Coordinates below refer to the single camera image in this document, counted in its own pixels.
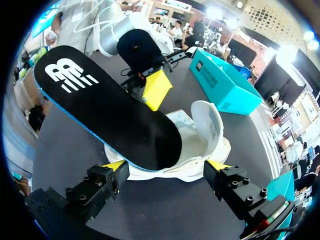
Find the table surface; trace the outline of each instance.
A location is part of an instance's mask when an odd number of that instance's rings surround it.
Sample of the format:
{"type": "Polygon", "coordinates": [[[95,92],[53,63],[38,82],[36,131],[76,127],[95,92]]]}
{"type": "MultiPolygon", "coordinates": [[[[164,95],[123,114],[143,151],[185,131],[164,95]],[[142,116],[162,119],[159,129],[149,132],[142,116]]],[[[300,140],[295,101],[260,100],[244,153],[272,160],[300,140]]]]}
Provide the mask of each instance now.
{"type": "MultiPolygon", "coordinates": [[[[107,58],[96,52],[91,58],[118,83],[126,80],[120,72],[128,66],[119,56],[107,58]]],[[[163,113],[182,109],[191,116],[194,101],[208,100],[189,70],[190,63],[191,59],[184,59],[168,74],[173,88],[160,106],[163,113]]],[[[252,182],[266,187],[272,174],[251,117],[229,113],[221,113],[221,117],[224,137],[231,144],[225,163],[242,166],[252,182]]],[[[39,133],[33,189],[53,187],[64,196],[65,188],[81,182],[88,168],[106,163],[103,144],[52,106],[39,133]]],[[[106,204],[87,225],[124,240],[226,240],[238,239],[245,223],[235,217],[225,202],[217,200],[203,178],[190,183],[154,178],[127,181],[116,200],[106,204]]]]}

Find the white logo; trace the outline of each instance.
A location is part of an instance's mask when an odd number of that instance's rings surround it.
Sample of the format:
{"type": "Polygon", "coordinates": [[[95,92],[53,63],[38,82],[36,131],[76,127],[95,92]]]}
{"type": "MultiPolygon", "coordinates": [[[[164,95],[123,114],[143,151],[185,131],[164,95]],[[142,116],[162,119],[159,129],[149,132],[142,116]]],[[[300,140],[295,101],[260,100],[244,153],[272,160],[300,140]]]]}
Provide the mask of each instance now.
{"type": "Polygon", "coordinates": [[[72,91],[66,85],[68,85],[70,88],[74,89],[75,91],[78,91],[79,90],[79,88],[77,88],[78,86],[83,89],[86,87],[82,82],[84,82],[89,86],[93,85],[91,82],[89,82],[89,80],[91,80],[95,84],[99,83],[91,75],[86,75],[85,76],[86,78],[84,76],[81,76],[84,70],[81,67],[79,67],[74,61],[68,58],[61,58],[56,62],[56,64],[49,64],[48,66],[45,67],[44,70],[55,82],[64,80],[63,82],[64,84],[62,84],[61,87],[67,93],[71,93],[72,91]]]}

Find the exhibition hall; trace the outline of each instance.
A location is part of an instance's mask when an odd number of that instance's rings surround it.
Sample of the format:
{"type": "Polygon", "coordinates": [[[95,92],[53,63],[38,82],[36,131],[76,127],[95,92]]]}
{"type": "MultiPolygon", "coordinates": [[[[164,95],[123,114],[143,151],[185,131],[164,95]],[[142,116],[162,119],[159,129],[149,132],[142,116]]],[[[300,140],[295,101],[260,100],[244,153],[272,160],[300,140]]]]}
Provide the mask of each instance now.
{"type": "Polygon", "coordinates": [[[29,7],[4,57],[13,226],[46,239],[316,238],[319,1],[29,7]]]}

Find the screw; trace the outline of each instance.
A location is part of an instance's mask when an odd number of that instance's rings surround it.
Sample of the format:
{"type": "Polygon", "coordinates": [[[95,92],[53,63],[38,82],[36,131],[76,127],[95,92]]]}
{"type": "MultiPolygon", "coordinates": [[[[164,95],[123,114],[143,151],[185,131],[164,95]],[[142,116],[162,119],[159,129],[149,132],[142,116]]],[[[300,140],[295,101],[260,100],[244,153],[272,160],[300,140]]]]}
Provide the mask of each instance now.
{"type": "Polygon", "coordinates": [[[250,178],[245,177],[245,178],[243,179],[243,184],[247,185],[247,184],[249,184],[249,182],[250,182],[250,178]]]}
{"type": "Polygon", "coordinates": [[[95,180],[94,183],[95,183],[96,185],[98,185],[99,187],[102,186],[102,182],[101,182],[99,179],[98,179],[98,180],[95,180]]]}
{"type": "Polygon", "coordinates": [[[268,195],[268,189],[266,188],[262,188],[261,191],[260,191],[260,197],[265,197],[268,195]]]}
{"type": "Polygon", "coordinates": [[[85,195],[80,195],[79,199],[80,199],[81,201],[83,201],[83,200],[86,200],[87,197],[86,197],[85,195]]]}
{"type": "Polygon", "coordinates": [[[254,202],[254,200],[255,200],[255,197],[252,196],[252,195],[249,195],[249,196],[246,197],[245,202],[246,202],[248,205],[251,205],[251,204],[254,202]]]}
{"type": "Polygon", "coordinates": [[[233,189],[236,189],[236,188],[238,187],[238,182],[237,182],[237,181],[233,181],[233,182],[231,183],[231,187],[232,187],[233,189]]]}

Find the white robotic arm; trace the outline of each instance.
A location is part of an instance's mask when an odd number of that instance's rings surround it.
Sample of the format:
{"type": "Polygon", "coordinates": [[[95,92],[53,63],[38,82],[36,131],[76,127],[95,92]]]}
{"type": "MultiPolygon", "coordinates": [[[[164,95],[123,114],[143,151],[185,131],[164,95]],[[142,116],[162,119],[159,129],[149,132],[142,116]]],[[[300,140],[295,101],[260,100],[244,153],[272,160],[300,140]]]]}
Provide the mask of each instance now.
{"type": "Polygon", "coordinates": [[[99,51],[107,56],[112,57],[118,54],[117,44],[119,39],[128,31],[141,29],[150,34],[163,54],[174,52],[173,42],[169,36],[163,35],[154,30],[148,19],[140,12],[134,12],[124,18],[121,7],[114,0],[102,0],[99,10],[99,51]]]}

